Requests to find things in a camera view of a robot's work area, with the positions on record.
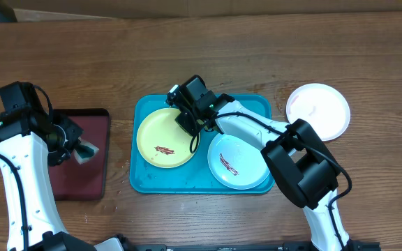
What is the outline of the green and yellow sponge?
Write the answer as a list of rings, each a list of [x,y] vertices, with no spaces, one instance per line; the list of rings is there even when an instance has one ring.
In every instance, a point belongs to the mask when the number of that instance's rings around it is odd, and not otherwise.
[[[80,165],[89,162],[97,152],[99,152],[97,146],[83,139],[79,139],[79,142],[73,150],[74,157]]]

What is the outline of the yellow-green plate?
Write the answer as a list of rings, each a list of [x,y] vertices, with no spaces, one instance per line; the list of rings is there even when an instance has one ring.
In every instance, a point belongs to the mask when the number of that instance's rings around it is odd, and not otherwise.
[[[180,114],[176,108],[162,108],[141,122],[136,134],[137,148],[149,164],[170,169],[194,156],[189,150],[192,137],[175,121]]]

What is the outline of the white pink-rimmed plate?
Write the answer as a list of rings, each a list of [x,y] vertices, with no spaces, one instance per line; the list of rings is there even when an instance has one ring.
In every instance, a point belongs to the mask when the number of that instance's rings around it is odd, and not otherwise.
[[[308,122],[322,141],[340,137],[350,125],[350,106],[344,96],[331,86],[305,84],[289,96],[285,113],[290,123]]]

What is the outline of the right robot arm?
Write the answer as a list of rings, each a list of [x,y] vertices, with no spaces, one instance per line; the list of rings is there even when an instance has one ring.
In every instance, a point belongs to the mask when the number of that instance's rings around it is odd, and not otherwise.
[[[176,122],[193,137],[205,128],[237,137],[256,148],[279,190],[303,209],[316,250],[354,248],[337,207],[338,199],[351,190],[339,192],[337,177],[348,173],[307,122],[273,121],[225,94],[205,94],[188,101],[180,94],[169,93],[166,102],[181,110]]]

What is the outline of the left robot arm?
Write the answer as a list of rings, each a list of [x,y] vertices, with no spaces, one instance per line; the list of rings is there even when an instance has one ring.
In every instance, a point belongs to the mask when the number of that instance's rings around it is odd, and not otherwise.
[[[8,250],[129,250],[116,235],[91,245],[71,236],[59,216],[49,167],[69,158],[84,164],[97,146],[81,138],[82,129],[63,114],[18,108],[0,115],[0,169],[9,216]]]

